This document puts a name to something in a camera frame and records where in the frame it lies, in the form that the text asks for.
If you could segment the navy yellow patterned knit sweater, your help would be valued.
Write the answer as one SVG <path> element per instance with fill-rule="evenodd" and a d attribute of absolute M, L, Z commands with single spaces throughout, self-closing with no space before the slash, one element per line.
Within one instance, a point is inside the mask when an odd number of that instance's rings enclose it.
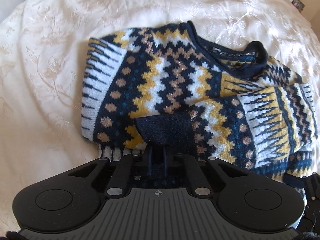
<path fill-rule="evenodd" d="M 110 161 L 167 145 L 277 181 L 311 174 L 318 136 L 298 73 L 261 42 L 232 50 L 190 21 L 89 39 L 81 131 Z"/>

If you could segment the cream floral embroidered bedspread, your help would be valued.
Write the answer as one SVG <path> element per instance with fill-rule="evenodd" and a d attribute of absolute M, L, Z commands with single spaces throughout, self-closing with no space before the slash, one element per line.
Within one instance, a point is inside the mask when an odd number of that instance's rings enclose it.
<path fill-rule="evenodd" d="M 319 40 L 287 0 L 26 0 L 1 23 L 1 233 L 21 189 L 99 155 L 80 128 L 88 39 L 188 20 L 228 48 L 261 41 L 319 100 Z"/>

